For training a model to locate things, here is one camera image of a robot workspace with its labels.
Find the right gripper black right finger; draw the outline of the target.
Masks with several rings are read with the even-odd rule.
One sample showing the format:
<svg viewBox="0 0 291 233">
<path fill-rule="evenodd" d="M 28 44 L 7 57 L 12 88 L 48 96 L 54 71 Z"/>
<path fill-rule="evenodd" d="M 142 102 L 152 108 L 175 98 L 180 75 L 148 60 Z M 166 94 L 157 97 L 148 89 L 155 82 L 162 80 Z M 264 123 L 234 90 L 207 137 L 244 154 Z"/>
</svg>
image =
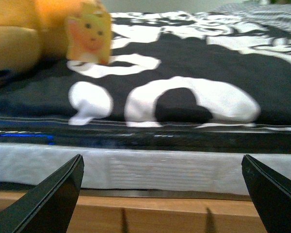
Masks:
<svg viewBox="0 0 291 233">
<path fill-rule="evenodd" d="M 266 231 L 291 233 L 291 180 L 248 154 L 242 175 Z"/>
</svg>

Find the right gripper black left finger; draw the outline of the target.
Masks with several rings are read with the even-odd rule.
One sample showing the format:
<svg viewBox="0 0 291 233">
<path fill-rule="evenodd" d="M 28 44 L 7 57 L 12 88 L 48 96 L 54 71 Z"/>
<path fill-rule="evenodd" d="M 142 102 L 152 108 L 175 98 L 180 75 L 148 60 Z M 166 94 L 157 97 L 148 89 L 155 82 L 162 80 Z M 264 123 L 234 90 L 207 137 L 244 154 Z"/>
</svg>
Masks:
<svg viewBox="0 0 291 233">
<path fill-rule="evenodd" d="M 65 233 L 84 174 L 78 154 L 0 212 L 0 233 Z"/>
</svg>

